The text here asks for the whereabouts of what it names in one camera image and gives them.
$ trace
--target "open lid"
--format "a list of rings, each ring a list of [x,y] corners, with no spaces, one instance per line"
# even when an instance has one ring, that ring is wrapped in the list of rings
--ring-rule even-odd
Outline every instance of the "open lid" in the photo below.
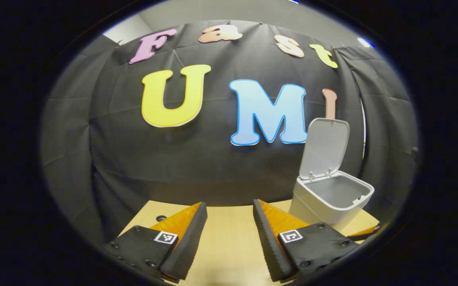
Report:
[[[336,172],[342,164],[348,139],[349,124],[346,121],[312,120],[301,159],[300,177],[309,179],[311,172],[316,177],[322,177],[329,169],[330,173]]]

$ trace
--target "foam letter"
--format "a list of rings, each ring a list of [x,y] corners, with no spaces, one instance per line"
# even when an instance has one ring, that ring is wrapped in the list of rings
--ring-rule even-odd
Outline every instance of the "foam letter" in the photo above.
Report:
[[[214,27],[206,28],[202,31],[203,33],[199,37],[199,41],[202,43],[216,42],[219,40],[237,40],[243,35],[238,33],[238,28],[233,25],[219,25]]]
[[[231,136],[233,145],[255,145],[259,142],[259,135],[254,131],[254,117],[269,143],[275,140],[282,120],[285,127],[280,140],[284,143],[305,143],[303,87],[284,85],[275,103],[255,80],[234,80],[229,87],[238,96],[238,130]]]
[[[167,36],[175,35],[177,32],[177,29],[170,29],[142,38],[140,40],[140,46],[135,53],[135,56],[129,61],[129,63],[134,64],[140,62],[141,60],[147,60],[148,58],[151,58],[155,54],[154,51],[151,51],[151,48],[154,46],[155,49],[159,49],[165,44]]]
[[[331,56],[331,53],[323,48],[321,45],[310,45],[311,48],[316,50],[318,53],[318,57],[320,60],[323,61],[326,65],[329,65],[330,67],[337,68],[338,65],[336,62],[333,62],[329,56]]]
[[[292,54],[299,58],[305,56],[304,52],[299,48],[300,45],[295,40],[280,35],[276,35],[274,38],[278,42],[278,47],[286,54]]]
[[[172,71],[157,71],[142,78],[142,83],[144,83],[142,117],[144,120],[156,127],[173,127],[194,119],[202,105],[204,75],[209,71],[211,67],[208,65],[192,65],[181,69],[181,74],[187,77],[185,101],[175,109],[167,109],[163,105],[165,81],[173,75]]]

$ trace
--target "table surface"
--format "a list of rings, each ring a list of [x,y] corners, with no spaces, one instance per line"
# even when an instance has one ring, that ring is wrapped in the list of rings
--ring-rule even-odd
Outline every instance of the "table surface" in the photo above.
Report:
[[[291,200],[278,201],[271,205],[287,212]],[[187,207],[173,203],[148,201],[121,234],[135,225],[149,228],[157,223],[157,216],[169,217]],[[278,286],[292,282],[281,284],[279,281],[271,281],[251,205],[207,207],[207,212],[208,219],[202,230],[196,257],[187,279],[180,280],[180,285]],[[348,236],[377,224],[377,219],[364,210],[360,210],[353,219],[331,226],[342,235]]]

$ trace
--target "black fabric backdrop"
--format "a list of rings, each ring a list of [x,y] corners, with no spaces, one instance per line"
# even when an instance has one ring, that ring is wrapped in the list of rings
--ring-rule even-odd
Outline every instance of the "black fabric backdrop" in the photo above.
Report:
[[[200,43],[203,29],[238,27],[235,41]],[[208,206],[249,205],[252,199],[290,199],[303,144],[276,138],[234,146],[237,98],[229,83],[258,81],[272,101],[286,83],[304,87],[305,125],[325,115],[322,89],[336,91],[337,119],[351,134],[341,170],[374,185],[366,209],[384,219],[409,190],[416,145],[414,114],[405,88],[379,56],[348,47],[333,51],[308,36],[257,22],[202,21],[175,27],[178,33],[152,58],[132,65],[140,38],[115,49],[102,36],[87,47],[51,92],[42,120],[41,154],[49,188],[68,219],[87,238],[113,239],[149,200]],[[296,58],[276,46],[275,35],[293,38],[305,52]],[[331,50],[337,69],[325,65],[309,44]],[[206,64],[202,109],[191,122],[156,128],[142,119],[143,76],[171,70],[164,106],[184,98],[180,70]],[[367,158],[362,165],[363,120],[367,116]]]

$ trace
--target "ceiling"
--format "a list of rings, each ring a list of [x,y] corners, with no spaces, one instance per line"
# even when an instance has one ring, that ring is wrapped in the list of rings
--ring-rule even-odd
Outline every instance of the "ceiling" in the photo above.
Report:
[[[122,40],[126,43],[151,31],[175,25],[223,19],[285,27],[334,47],[363,47],[357,39],[362,37],[361,34],[334,16],[289,0],[167,0],[141,11],[104,34],[116,42]]]

